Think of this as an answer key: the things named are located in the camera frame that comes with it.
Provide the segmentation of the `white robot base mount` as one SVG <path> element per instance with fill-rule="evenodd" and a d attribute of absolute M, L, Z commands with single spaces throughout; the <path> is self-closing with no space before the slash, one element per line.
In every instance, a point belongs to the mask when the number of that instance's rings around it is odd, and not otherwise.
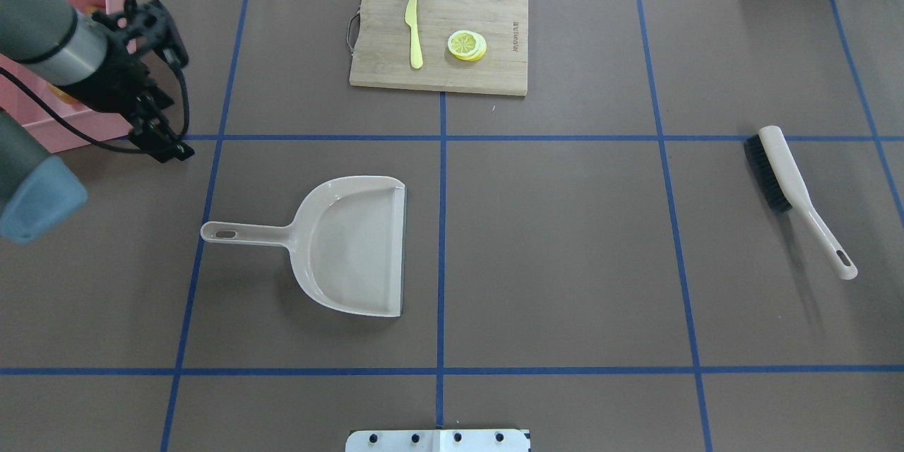
<path fill-rule="evenodd" d="M 530 451 L 530 433 L 520 429 L 359 430 L 345 451 Z"/>

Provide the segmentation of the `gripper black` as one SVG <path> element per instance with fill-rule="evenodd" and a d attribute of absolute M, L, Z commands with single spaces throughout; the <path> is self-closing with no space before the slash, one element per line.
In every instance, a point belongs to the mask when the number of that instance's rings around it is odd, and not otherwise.
<path fill-rule="evenodd" d="M 159 0 L 140 4 L 125 0 L 122 11 L 72 12 L 65 49 L 87 57 L 88 67 L 68 79 L 65 93 L 100 113 L 122 115 L 132 126 L 127 134 L 139 152 L 158 162 L 187 160 L 194 149 L 183 141 L 191 121 L 183 115 L 179 133 L 162 113 L 174 104 L 150 76 L 142 57 L 153 51 L 172 69 L 184 69 L 189 56 L 177 24 Z"/>

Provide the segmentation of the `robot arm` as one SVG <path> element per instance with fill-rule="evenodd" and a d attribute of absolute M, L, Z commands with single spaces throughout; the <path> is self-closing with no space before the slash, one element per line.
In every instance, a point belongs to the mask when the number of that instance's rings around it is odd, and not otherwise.
<path fill-rule="evenodd" d="M 84 14 L 67 0 L 1 0 L 2 55 L 100 114 L 128 125 L 130 148 L 89 136 L 15 73 L 2 76 L 59 126 L 84 142 L 158 162 L 187 160 L 189 55 L 161 1 L 124 0 L 119 11 Z M 7 111 L 2 112 L 2 237 L 25 245 L 55 229 L 88 200 L 87 189 Z"/>

